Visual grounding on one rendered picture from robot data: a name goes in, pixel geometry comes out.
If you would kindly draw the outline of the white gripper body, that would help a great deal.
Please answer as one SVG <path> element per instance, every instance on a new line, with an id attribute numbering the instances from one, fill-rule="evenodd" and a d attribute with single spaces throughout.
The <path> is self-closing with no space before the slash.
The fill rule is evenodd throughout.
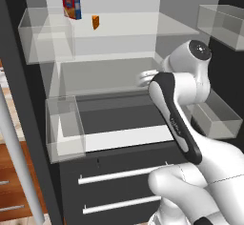
<path id="1" fill-rule="evenodd" d="M 158 74 L 157 70 L 150 70 L 150 71 L 141 72 L 136 77 L 136 85 L 138 87 L 147 86 L 156 74 Z"/>

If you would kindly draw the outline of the clear fridge drawer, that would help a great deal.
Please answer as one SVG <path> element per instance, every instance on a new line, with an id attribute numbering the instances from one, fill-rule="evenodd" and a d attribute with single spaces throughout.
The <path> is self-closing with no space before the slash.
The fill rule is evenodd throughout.
<path id="1" fill-rule="evenodd" d="M 59 95 L 136 91 L 138 75 L 157 69 L 152 57 L 63 63 Z"/>

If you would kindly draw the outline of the glass fridge shelf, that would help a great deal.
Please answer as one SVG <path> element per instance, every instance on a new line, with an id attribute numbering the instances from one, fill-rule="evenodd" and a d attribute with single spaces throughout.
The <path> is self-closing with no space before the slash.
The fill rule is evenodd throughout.
<path id="1" fill-rule="evenodd" d="M 80 20 L 67 19 L 75 37 L 198 34 L 197 30 L 161 12 L 100 13 L 96 30 L 91 20 L 90 13 L 84 13 Z"/>

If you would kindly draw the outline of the dark fridge door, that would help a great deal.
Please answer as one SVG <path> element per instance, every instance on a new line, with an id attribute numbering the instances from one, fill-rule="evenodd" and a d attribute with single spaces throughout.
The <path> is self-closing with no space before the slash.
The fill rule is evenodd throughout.
<path id="1" fill-rule="evenodd" d="M 219 0 L 219 4 L 244 9 L 244 0 Z M 234 51 L 213 37 L 209 46 L 213 52 L 209 67 L 212 87 L 243 119 L 237 137 L 228 142 L 244 151 L 244 51 Z"/>
<path id="2" fill-rule="evenodd" d="M 63 225 L 62 202 L 56 195 L 46 148 L 45 92 L 40 67 L 25 61 L 18 32 L 27 8 L 26 0 L 0 0 L 0 59 L 10 92 L 29 148 L 30 157 L 40 184 L 51 225 Z"/>

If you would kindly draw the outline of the wooden cabinet drawers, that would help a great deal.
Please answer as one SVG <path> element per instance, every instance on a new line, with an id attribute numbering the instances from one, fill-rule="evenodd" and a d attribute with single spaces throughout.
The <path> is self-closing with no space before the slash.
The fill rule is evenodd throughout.
<path id="1" fill-rule="evenodd" d="M 46 208 L 46 203 L 42 195 L 38 178 L 31 160 L 29 148 L 26 141 L 21 141 L 20 144 L 30 171 L 30 176 L 32 178 L 34 188 L 37 192 L 38 199 L 42 207 L 42 212 L 47 214 L 48 210 Z M 14 209 L 11 211 L 8 210 L 5 212 L 0 212 L 0 221 L 32 216 L 31 208 L 29 207 L 21 183 L 10 159 L 6 144 L 0 144 L 0 182 L 3 181 L 8 181 L 8 183 L 0 185 L 0 209 L 10 208 L 13 206 L 24 207 L 18 208 L 16 210 Z"/>

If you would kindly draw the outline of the black freezer drawer front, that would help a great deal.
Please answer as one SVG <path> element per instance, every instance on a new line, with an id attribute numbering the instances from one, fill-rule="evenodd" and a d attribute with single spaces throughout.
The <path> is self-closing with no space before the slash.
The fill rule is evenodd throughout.
<path id="1" fill-rule="evenodd" d="M 153 194 L 143 186 L 76 185 L 63 194 L 64 217 L 67 225 L 135 225 L 149 220 L 159 200 L 88 215 L 83 215 L 83 209 L 148 196 Z"/>
<path id="2" fill-rule="evenodd" d="M 97 196 L 111 199 L 116 196 L 147 196 L 152 193 L 148 185 L 148 174 L 81 185 L 78 184 L 78 178 L 131 172 L 185 161 L 174 141 L 126 148 L 124 151 L 107 151 L 101 155 L 90 154 L 87 158 L 66 161 L 59 165 L 59 190 L 62 195 L 77 195 L 87 197 L 88 200 Z"/>

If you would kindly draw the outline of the large clear door bin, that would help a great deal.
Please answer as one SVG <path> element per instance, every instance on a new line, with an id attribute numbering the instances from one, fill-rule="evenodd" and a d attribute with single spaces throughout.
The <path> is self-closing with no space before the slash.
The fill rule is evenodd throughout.
<path id="1" fill-rule="evenodd" d="M 73 27 L 62 8 L 27 8 L 18 31 L 28 64 L 74 58 Z"/>

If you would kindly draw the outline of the red and blue box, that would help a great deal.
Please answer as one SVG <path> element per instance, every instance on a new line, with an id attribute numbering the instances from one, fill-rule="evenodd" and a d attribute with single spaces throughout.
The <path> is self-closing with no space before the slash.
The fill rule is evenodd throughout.
<path id="1" fill-rule="evenodd" d="M 64 14 L 70 19 L 79 20 L 82 18 L 80 0 L 62 0 Z"/>

